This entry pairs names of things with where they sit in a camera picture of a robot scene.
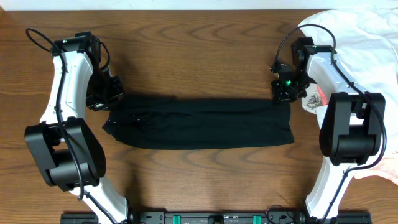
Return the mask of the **black t-shirt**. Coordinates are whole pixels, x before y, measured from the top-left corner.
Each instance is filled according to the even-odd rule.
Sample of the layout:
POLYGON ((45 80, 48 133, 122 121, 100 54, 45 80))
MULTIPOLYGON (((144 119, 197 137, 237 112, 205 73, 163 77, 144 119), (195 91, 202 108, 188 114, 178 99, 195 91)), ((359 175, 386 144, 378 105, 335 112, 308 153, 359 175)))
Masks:
POLYGON ((143 149, 229 149, 292 144, 290 106, 268 99, 126 95, 103 129, 143 149))

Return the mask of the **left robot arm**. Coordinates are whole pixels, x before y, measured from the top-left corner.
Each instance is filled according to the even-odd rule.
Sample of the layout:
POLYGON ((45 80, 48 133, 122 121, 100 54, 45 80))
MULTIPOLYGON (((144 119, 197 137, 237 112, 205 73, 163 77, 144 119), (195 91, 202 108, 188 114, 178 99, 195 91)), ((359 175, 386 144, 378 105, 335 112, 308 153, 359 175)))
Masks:
POLYGON ((62 215, 61 223, 132 223, 125 197, 106 176, 104 150, 88 127, 85 110, 112 110, 124 96, 106 46, 91 32, 50 41, 54 65, 49 102, 39 124, 25 129, 25 141, 45 183, 76 195, 91 215, 62 215))

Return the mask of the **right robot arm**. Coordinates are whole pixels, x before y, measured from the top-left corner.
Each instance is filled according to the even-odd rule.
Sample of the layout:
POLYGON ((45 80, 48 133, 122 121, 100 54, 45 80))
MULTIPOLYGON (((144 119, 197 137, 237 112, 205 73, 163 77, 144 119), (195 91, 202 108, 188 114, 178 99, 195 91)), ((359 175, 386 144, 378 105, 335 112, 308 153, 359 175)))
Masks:
POLYGON ((278 60, 271 66, 274 103, 290 103, 309 95, 318 85, 326 98, 319 135, 322 167, 305 208, 294 223, 370 223, 361 212, 339 212, 341 199, 356 171, 375 166, 386 150, 383 122, 386 101, 355 82, 338 60, 332 45, 317 45, 311 37, 299 37, 290 49, 293 65, 278 60))

